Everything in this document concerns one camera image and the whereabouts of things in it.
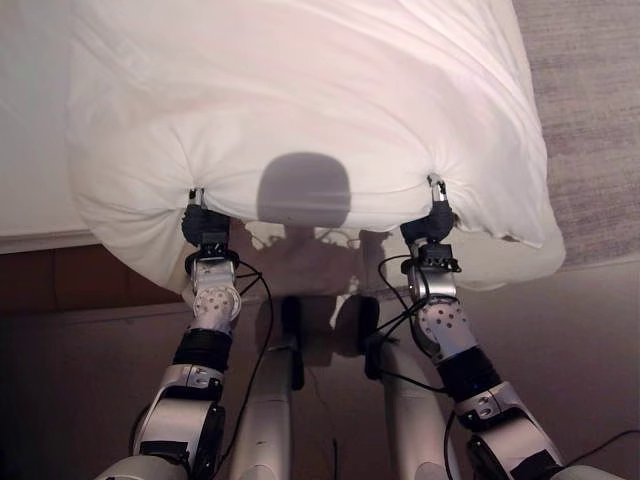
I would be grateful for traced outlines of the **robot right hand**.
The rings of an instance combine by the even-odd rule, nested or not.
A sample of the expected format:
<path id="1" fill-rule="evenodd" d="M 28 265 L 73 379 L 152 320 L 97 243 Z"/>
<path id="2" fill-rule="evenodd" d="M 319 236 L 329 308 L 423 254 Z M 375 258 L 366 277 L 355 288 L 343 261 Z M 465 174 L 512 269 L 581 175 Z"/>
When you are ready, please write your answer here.
<path id="1" fill-rule="evenodd" d="M 455 224 L 455 214 L 448 201 L 444 180 L 435 173 L 431 173 L 427 180 L 432 196 L 431 210 L 426 216 L 400 226 L 402 237 L 408 245 L 420 239 L 428 243 L 440 243 Z"/>

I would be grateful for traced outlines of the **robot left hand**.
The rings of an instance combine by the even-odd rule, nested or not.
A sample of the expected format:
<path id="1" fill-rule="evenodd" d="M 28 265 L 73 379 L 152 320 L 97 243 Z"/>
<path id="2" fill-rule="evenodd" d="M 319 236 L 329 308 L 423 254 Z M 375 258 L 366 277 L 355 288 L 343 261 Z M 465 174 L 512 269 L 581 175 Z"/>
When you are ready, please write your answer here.
<path id="1" fill-rule="evenodd" d="M 208 209 L 204 201 L 204 189 L 189 190 L 188 203 L 181 221 L 185 240 L 195 246 L 221 244 L 229 241 L 231 219 L 229 216 Z"/>

